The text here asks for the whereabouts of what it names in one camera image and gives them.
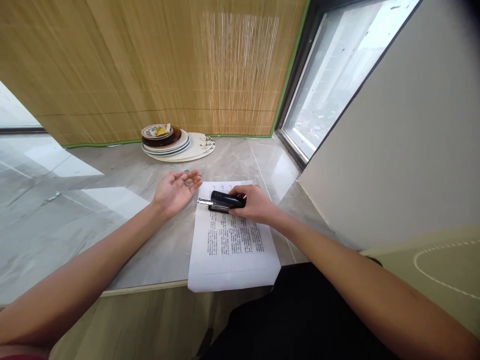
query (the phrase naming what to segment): green tape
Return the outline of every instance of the green tape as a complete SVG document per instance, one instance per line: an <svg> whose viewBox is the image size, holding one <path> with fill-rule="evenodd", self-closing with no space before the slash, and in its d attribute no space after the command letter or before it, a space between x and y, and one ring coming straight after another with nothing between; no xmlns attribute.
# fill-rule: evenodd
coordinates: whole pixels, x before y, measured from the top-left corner
<svg viewBox="0 0 480 360"><path fill-rule="evenodd" d="M293 52L290 56L290 62L288 63L288 69L286 71L285 81L283 82L283 89L281 90L280 100L278 101L278 107L276 108L275 120L271 127L270 137L274 134L275 126L279 121L280 109L282 103L284 102L285 92L287 91L287 85L289 84L290 74L292 73L292 68L294 67L295 57L297 56L297 50L299 48L300 38L302 37L302 30L304 29L305 19L307 18L307 12L309 10L310 0L306 0L305 7L303 8L303 13L301 14L300 26L298 27L298 33L296 34L295 43L293 44Z"/></svg>
<svg viewBox="0 0 480 360"><path fill-rule="evenodd" d="M247 135L247 134L206 134L211 138L271 138L272 134L270 135Z"/></svg>
<svg viewBox="0 0 480 360"><path fill-rule="evenodd" d="M241 135L241 134L206 134L211 138L271 138L272 135ZM103 148L112 145L123 145L123 144L132 144L132 143L141 143L142 139L135 139L135 140L125 140L125 141L117 141L117 142L103 142L103 143L80 143L80 144L72 144L72 145L62 145L61 147L64 149L73 149L73 148L81 148L81 147L94 147L94 148Z"/></svg>
<svg viewBox="0 0 480 360"><path fill-rule="evenodd" d="M62 145L61 147L64 149L71 149L71 148L81 148L84 146L95 147L95 148L103 148L111 145L122 145L122 144L132 144L132 143L141 143L142 139L135 139L135 140L125 140L125 141L117 141L117 142L104 142L104 143L81 143L81 144L72 144L72 145Z"/></svg>

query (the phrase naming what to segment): plate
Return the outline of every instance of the plate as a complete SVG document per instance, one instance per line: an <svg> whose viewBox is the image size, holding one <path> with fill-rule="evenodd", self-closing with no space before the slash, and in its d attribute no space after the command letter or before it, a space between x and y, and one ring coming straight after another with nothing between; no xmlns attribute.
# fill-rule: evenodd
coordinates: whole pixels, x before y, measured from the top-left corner
<svg viewBox="0 0 480 360"><path fill-rule="evenodd" d="M143 144L144 149L146 149L146 150L148 150L152 153L157 153L157 154L161 154L161 153L164 153L164 152L169 152L171 150L177 149L177 148L181 147L182 145L184 145L187 142L187 139L189 138L189 134L185 130L180 130L180 131L181 131L181 136L174 143L171 143L170 145L161 146L161 147L149 146L149 145L144 143Z"/></svg>
<svg viewBox="0 0 480 360"><path fill-rule="evenodd" d="M185 149L184 152L170 156L170 159L184 159L200 155L210 149L214 144L210 136L199 132L189 132L188 137L190 138L190 146Z"/></svg>
<svg viewBox="0 0 480 360"><path fill-rule="evenodd" d="M155 133L158 128L163 128L163 133L162 135L154 135L152 133ZM170 124L153 124L149 125L145 128L142 129L141 135L147 139L153 139L153 140L158 140L158 139L164 139L168 137L171 133L171 127Z"/></svg>
<svg viewBox="0 0 480 360"><path fill-rule="evenodd" d="M201 153L200 155L197 156L192 156L192 157L186 157L186 158L180 158L180 159L172 159L172 157L160 157L160 156L155 156L155 155L150 155L147 154L149 157L157 159L158 161L166 162L166 163L181 163L181 162L187 162L187 161L192 161L192 160L197 160L201 159L203 157L206 157L208 154L211 154L215 150L215 143L213 143L213 146L208 149L207 151Z"/></svg>
<svg viewBox="0 0 480 360"><path fill-rule="evenodd" d="M142 136L141 141L145 145L153 148L163 148L167 145L171 145L177 140L179 140L182 136L182 130L180 130L178 127L172 126L171 129L172 130L170 134L164 138L149 139L145 136Z"/></svg>
<svg viewBox="0 0 480 360"><path fill-rule="evenodd" d="M159 157L164 157L164 156L170 156L170 155L173 155L173 154L181 153L181 152L185 151L189 147L189 145L190 145L190 138L187 138L186 142L183 145L181 145L179 147L176 147L176 148L173 148L173 149L170 149L169 151L162 151L162 152L151 151L151 150L148 150L147 148L145 148L144 144L141 145L141 149L143 150L144 153L152 154L152 155L159 156Z"/></svg>

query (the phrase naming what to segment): hand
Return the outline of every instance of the hand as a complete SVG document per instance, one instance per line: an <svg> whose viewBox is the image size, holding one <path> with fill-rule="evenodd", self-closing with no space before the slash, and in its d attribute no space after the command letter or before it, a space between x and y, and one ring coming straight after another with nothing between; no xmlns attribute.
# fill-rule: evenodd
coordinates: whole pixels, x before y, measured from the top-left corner
<svg viewBox="0 0 480 360"><path fill-rule="evenodd" d="M198 170L172 171L158 184L152 205L158 207L166 220L171 219L187 205L200 185L202 174Z"/></svg>
<svg viewBox="0 0 480 360"><path fill-rule="evenodd" d="M231 215L241 216L256 223L270 225L282 211L269 199L258 185L237 185L228 194L246 196L244 208L228 211Z"/></svg>

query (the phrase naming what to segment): white paper sheet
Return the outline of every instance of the white paper sheet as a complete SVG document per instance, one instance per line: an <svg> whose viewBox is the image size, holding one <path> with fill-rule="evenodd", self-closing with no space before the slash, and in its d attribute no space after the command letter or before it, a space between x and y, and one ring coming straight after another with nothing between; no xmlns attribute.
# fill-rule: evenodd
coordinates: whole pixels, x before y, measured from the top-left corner
<svg viewBox="0 0 480 360"><path fill-rule="evenodd" d="M204 182L198 197L213 190L228 193L252 181ZM188 288L195 292L245 289L273 285L280 272L270 227L240 216L209 211L196 205Z"/></svg>

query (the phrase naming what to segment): brown bowl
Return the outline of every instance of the brown bowl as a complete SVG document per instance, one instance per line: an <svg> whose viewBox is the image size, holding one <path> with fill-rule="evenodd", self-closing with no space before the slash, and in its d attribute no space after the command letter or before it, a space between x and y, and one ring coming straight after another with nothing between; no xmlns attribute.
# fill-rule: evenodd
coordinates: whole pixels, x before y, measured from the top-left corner
<svg viewBox="0 0 480 360"><path fill-rule="evenodd" d="M178 127L172 126L171 129L172 129L172 133L168 137L165 137L163 139L153 140L153 139L148 139L145 136L142 136L141 142L153 148L161 148L163 146L171 145L174 142L176 142L178 139L180 139L180 137L182 136L182 130L180 130Z"/></svg>

